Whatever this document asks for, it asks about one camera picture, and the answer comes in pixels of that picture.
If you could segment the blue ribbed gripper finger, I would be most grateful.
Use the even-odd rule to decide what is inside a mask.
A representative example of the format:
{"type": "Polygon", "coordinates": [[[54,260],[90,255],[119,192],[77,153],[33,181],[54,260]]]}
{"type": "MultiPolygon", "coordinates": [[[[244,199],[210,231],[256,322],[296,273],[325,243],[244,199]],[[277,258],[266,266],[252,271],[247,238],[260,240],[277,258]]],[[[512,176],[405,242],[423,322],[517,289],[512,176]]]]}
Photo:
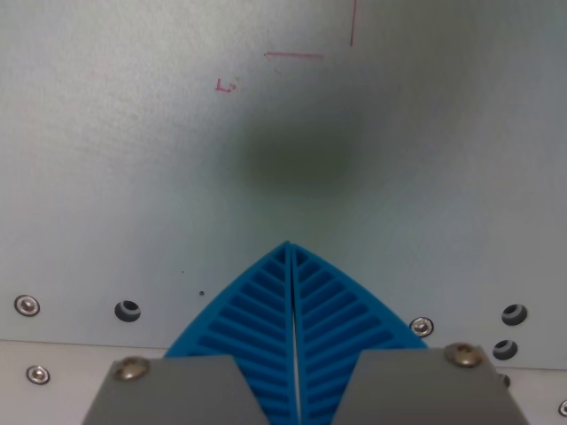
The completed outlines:
{"type": "Polygon", "coordinates": [[[229,284],[161,359],[118,360],[87,424],[297,424],[291,244],[229,284]]]}
{"type": "Polygon", "coordinates": [[[477,345],[430,348],[358,282],[291,247],[304,424],[525,424],[477,345]]]}

